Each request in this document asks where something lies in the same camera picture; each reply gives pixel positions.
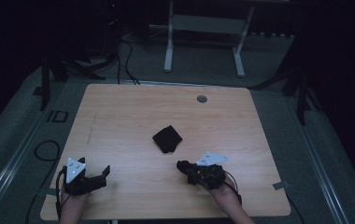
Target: wooden table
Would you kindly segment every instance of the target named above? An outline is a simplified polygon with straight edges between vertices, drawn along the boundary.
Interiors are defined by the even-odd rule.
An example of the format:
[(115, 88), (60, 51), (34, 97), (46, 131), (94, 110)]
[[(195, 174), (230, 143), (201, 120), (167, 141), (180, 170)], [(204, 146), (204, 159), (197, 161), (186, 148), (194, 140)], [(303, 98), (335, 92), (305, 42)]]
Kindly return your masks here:
[[(207, 101), (199, 103), (199, 95)], [(152, 136), (169, 125), (183, 141), (163, 154)], [(86, 158), (87, 177), (111, 166), (107, 186), (89, 198), (85, 219), (225, 217), (176, 167), (206, 151), (229, 156), (220, 165), (235, 177), (250, 216), (290, 213), (284, 189), (273, 188), (280, 177), (247, 89), (89, 85), (57, 170), (69, 157)], [(57, 219), (55, 200), (47, 196), (43, 219)]]

